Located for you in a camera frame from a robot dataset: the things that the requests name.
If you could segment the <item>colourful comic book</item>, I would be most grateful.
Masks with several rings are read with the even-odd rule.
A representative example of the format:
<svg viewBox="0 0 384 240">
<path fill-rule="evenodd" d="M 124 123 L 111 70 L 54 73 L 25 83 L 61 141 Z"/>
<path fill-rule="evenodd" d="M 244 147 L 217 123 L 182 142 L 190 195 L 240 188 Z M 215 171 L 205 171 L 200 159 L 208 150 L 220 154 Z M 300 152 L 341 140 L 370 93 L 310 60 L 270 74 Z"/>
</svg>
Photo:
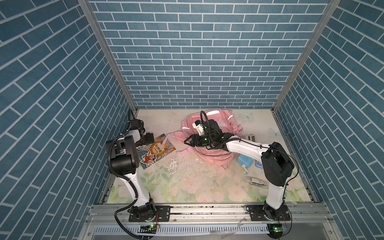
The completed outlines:
<svg viewBox="0 0 384 240">
<path fill-rule="evenodd" d="M 137 147 L 141 167 L 145 170 L 176 150 L 165 134 L 154 138 L 154 143 Z"/>
</svg>

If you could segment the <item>pink student backpack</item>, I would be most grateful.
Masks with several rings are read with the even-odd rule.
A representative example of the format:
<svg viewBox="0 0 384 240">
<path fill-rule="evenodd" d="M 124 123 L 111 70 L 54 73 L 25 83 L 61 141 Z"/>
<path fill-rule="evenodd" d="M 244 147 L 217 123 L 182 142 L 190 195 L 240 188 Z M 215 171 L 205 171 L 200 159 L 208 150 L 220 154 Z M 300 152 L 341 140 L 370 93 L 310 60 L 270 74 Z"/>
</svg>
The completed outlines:
<svg viewBox="0 0 384 240">
<path fill-rule="evenodd" d="M 172 136 L 179 141 L 184 142 L 190 135 L 198 134 L 193 128 L 193 123 L 197 120 L 203 122 L 205 135 L 208 135 L 210 145 L 202 148 L 190 147 L 187 145 L 188 147 L 179 153 L 187 154 L 189 152 L 194 152 L 203 161 L 227 170 L 230 167 L 235 154 L 228 152 L 226 145 L 219 146 L 219 144 L 229 140 L 230 137 L 240 137 L 243 127 L 237 124 L 232 111 L 201 111 L 200 113 L 189 115 L 182 121 L 182 129 L 168 134 L 168 136 Z"/>
</svg>

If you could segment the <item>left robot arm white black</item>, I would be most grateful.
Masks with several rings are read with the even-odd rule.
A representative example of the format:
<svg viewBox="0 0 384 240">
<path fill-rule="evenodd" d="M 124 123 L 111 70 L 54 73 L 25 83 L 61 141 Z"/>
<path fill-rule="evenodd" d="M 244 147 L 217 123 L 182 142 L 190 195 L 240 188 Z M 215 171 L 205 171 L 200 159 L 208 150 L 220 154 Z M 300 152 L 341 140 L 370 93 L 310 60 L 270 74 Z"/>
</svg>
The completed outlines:
<svg viewBox="0 0 384 240">
<path fill-rule="evenodd" d="M 109 171 L 123 180 L 133 198 L 127 211 L 138 221 L 149 222 L 156 216 L 155 203 L 140 179 L 140 158 L 137 147 L 154 143 L 152 133 L 147 133 L 144 122 L 136 119 L 129 110 L 127 128 L 115 139 L 106 141 Z"/>
</svg>

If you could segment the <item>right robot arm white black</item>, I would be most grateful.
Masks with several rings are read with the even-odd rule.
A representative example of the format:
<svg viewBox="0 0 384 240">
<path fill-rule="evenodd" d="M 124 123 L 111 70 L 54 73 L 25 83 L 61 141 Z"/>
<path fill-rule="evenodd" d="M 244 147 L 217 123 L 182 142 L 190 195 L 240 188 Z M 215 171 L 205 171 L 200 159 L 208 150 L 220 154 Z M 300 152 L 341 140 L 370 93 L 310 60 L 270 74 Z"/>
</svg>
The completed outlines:
<svg viewBox="0 0 384 240">
<path fill-rule="evenodd" d="M 262 163 L 268 181 L 263 211 L 268 220 L 276 220 L 286 211 L 285 192 L 288 182 L 293 179 L 295 164 L 280 143 L 255 143 L 242 138 L 242 131 L 230 111 L 201 111 L 183 122 L 184 144 L 199 154 L 214 160 L 239 154 Z"/>
</svg>

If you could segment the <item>light blue pencil sharpener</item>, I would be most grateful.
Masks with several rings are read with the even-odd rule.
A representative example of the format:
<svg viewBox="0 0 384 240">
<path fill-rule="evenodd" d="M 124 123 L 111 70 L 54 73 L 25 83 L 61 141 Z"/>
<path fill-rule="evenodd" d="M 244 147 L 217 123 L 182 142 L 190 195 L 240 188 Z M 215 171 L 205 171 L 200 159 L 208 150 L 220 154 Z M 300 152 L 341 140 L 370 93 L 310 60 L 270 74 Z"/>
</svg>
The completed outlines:
<svg viewBox="0 0 384 240">
<path fill-rule="evenodd" d="M 237 163 L 241 165 L 241 167 L 246 171 L 245 175 L 247 176 L 249 174 L 248 169 L 253 164 L 254 160 L 248 156 L 245 155 L 239 155 L 237 158 Z"/>
</svg>

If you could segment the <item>pink white calculator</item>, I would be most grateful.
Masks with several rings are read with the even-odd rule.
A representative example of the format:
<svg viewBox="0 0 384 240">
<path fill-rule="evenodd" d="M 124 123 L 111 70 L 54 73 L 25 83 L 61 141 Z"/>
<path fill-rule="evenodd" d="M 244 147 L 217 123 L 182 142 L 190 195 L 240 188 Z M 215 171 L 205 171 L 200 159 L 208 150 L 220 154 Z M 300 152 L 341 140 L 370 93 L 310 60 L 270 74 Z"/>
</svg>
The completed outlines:
<svg viewBox="0 0 384 240">
<path fill-rule="evenodd" d="M 244 136 L 241 136 L 241 138 L 244 140 L 256 142 L 256 136 L 255 135 L 244 135 Z"/>
</svg>

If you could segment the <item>blue geometry set case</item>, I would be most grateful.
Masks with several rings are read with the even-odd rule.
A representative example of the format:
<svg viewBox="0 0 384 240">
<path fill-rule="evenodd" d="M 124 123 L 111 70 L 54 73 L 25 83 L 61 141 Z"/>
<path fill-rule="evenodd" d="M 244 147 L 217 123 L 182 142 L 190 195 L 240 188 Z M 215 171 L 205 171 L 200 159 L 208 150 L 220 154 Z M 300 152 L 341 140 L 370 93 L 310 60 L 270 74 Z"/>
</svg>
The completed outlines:
<svg viewBox="0 0 384 240">
<path fill-rule="evenodd" d="M 263 169 L 263 164 L 259 161 L 255 161 L 255 166 L 259 169 Z"/>
</svg>

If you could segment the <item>clear plastic pencil case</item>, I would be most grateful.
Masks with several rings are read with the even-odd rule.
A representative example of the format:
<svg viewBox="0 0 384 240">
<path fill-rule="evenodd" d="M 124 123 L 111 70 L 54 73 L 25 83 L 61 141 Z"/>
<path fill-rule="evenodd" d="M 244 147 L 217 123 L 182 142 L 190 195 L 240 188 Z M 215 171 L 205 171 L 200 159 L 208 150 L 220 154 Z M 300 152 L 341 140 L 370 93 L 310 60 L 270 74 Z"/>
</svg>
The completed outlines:
<svg viewBox="0 0 384 240">
<path fill-rule="evenodd" d="M 251 176 L 244 176 L 243 181 L 247 183 L 248 185 L 259 187 L 262 189 L 267 189 L 268 188 L 268 183 L 264 180 L 261 180 L 256 177 L 251 177 Z"/>
</svg>

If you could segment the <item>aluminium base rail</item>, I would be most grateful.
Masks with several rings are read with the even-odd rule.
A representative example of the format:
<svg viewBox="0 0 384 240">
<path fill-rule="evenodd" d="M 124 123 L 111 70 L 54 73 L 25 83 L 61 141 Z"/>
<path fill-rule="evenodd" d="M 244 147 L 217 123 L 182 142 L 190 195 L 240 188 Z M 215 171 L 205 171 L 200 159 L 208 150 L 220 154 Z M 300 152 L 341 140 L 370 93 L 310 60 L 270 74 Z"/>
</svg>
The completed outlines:
<svg viewBox="0 0 384 240">
<path fill-rule="evenodd" d="M 94 205 L 81 240 L 129 240 L 131 234 L 152 240 L 340 240 L 342 235 L 322 203 L 286 204 L 274 221 L 256 204 L 160 204 L 153 221 L 134 222 L 114 212 L 120 205 Z"/>
</svg>

